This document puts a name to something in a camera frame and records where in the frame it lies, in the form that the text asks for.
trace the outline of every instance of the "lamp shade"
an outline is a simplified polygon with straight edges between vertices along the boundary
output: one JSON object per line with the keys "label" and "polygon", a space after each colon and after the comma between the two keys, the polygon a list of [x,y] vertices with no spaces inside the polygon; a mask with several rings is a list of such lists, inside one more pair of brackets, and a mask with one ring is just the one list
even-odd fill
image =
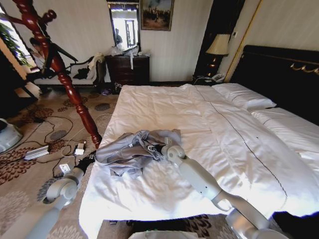
{"label": "lamp shade", "polygon": [[206,53],[214,55],[227,55],[229,37],[230,34],[217,34]]}

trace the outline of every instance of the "mirror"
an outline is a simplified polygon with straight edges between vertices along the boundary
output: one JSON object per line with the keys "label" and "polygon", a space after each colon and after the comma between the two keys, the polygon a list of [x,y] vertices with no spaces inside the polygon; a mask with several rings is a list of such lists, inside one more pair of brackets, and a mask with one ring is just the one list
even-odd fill
{"label": "mirror", "polygon": [[123,51],[139,45],[139,1],[108,1],[115,45]]}

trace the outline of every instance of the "wooden coat rack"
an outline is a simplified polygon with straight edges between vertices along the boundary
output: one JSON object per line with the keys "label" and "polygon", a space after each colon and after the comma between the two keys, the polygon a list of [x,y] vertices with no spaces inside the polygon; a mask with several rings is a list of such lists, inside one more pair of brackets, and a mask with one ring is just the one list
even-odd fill
{"label": "wooden coat rack", "polygon": [[65,64],[55,47],[50,47],[53,43],[50,36],[46,32],[46,25],[56,18],[56,13],[49,10],[42,17],[38,15],[33,7],[33,0],[13,0],[21,12],[21,19],[5,16],[8,20],[25,25],[29,28],[36,40],[41,43],[45,59],[48,58],[49,51],[52,57],[51,68],[58,73],[58,78],[61,84],[65,87],[66,93],[70,101],[75,104],[76,112],[80,115],[84,127],[92,137],[95,147],[98,148],[102,140],[97,127],[92,119],[88,109],[83,105],[80,94],[72,85],[71,78],[66,74]]}

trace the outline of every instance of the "charger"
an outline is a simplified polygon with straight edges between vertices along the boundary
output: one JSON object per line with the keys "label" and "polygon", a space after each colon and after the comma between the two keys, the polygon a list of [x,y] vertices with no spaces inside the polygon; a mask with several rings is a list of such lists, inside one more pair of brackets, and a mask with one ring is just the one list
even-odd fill
{"label": "charger", "polygon": [[83,155],[85,150],[85,144],[86,144],[86,141],[84,141],[83,143],[79,143],[77,146],[75,146],[74,154]]}

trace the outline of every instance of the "white adapter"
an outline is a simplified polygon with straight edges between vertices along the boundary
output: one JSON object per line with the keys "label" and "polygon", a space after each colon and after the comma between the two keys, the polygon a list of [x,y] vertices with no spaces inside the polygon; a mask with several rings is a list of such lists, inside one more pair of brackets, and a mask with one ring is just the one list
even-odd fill
{"label": "white adapter", "polygon": [[84,141],[83,143],[79,143],[74,151],[75,155],[83,155],[84,154],[84,148],[85,148],[85,143],[86,141]]}
{"label": "white adapter", "polygon": [[67,164],[67,163],[65,163],[65,164],[60,164],[59,167],[60,167],[61,171],[62,171],[64,174],[66,174],[66,173],[68,173],[68,172],[71,171],[70,166],[69,166],[69,164]]}

